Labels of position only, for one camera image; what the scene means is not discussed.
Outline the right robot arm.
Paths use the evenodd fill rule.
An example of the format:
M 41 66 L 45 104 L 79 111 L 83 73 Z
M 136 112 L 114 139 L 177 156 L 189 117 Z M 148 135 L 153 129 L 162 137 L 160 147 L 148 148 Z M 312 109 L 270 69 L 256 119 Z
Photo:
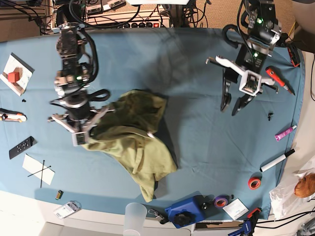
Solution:
M 72 0 L 57 10 L 57 27 L 60 37 L 56 50 L 62 60 L 62 69 L 54 80 L 58 98 L 50 105 L 66 110 L 64 115 L 53 114 L 50 121 L 62 125 L 72 134 L 89 134 L 107 108 L 96 109 L 91 102 L 104 102 L 110 98 L 110 91 L 100 89 L 89 94 L 87 87 L 99 71 L 99 62 L 94 40 L 81 26 L 81 6 Z

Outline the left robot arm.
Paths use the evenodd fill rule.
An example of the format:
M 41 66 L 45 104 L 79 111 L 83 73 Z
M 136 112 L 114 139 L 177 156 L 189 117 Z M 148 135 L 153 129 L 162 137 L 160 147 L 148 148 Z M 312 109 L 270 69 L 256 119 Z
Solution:
M 243 0 L 239 7 L 237 24 L 229 24 L 222 29 L 224 41 L 240 50 L 236 60 L 222 56 L 206 59 L 207 63 L 223 68 L 222 112 L 231 102 L 229 88 L 232 83 L 238 84 L 239 91 L 244 94 L 235 102 L 233 116 L 262 94 L 263 86 L 279 90 L 274 79 L 260 74 L 282 33 L 282 25 L 276 18 L 275 4 L 272 0 Z

